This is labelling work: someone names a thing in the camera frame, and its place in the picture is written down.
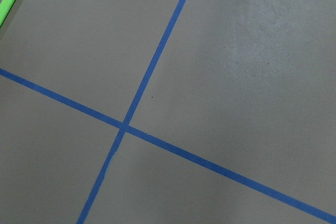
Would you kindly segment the green marker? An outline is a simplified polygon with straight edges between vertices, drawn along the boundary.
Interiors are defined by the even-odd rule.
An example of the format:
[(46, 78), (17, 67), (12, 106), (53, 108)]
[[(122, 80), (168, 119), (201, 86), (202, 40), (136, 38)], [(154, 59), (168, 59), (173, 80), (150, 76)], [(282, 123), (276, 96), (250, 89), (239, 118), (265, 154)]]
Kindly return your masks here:
[(4, 20), (6, 19), (9, 11), (11, 10), (12, 6), (14, 5), (16, 0), (1, 0), (1, 15), (0, 15), (0, 23), (3, 24)]

